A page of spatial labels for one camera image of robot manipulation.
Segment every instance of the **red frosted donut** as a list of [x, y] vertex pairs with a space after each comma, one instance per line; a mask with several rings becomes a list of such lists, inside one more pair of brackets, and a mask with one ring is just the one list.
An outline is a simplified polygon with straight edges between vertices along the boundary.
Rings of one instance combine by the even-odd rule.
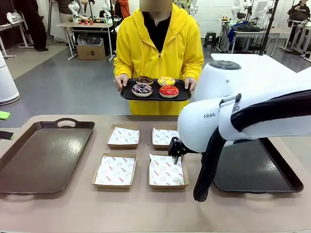
[[163, 86], [160, 88], [160, 95], [164, 98], [174, 98], [178, 94], [179, 90], [175, 86]]

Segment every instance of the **yellow icing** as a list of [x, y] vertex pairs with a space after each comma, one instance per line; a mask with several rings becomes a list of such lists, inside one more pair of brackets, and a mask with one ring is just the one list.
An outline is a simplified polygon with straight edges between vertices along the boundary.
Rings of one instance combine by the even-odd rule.
[[159, 83], [164, 84], [164, 85], [174, 85], [175, 84], [175, 79], [171, 77], [161, 77], [159, 78]]

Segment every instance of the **yellow frosted donut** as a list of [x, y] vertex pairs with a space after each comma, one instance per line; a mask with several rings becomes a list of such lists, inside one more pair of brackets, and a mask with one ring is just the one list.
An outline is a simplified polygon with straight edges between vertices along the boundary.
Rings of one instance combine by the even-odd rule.
[[175, 79], [165, 76], [165, 77], [161, 77], [157, 80], [157, 83], [160, 86], [166, 86], [166, 85], [170, 85], [170, 86], [174, 86], [175, 85]]

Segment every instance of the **donut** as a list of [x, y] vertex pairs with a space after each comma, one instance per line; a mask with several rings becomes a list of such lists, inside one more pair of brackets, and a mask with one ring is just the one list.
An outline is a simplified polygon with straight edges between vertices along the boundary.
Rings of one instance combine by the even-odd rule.
[[148, 84], [140, 83], [133, 86], [132, 92], [135, 96], [147, 97], [151, 95], [152, 87], [150, 87]]
[[160, 95], [164, 98], [174, 98], [178, 96], [179, 90], [175, 86], [163, 86], [160, 88]]
[[147, 77], [147, 76], [140, 76], [136, 79], [136, 83], [137, 84], [145, 83], [145, 84], [151, 85], [154, 83], [154, 80], [152, 78]]
[[171, 77], [161, 77], [157, 80], [157, 83], [160, 85], [160, 86], [166, 86], [166, 85], [172, 85], [174, 86], [175, 85], [175, 79], [171, 78]]

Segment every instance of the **red icing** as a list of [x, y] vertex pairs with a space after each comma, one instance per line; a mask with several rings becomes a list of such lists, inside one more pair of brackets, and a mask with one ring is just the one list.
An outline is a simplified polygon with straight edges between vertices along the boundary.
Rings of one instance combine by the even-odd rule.
[[179, 94], [179, 90], [175, 86], [163, 86], [160, 88], [160, 93], [166, 96]]

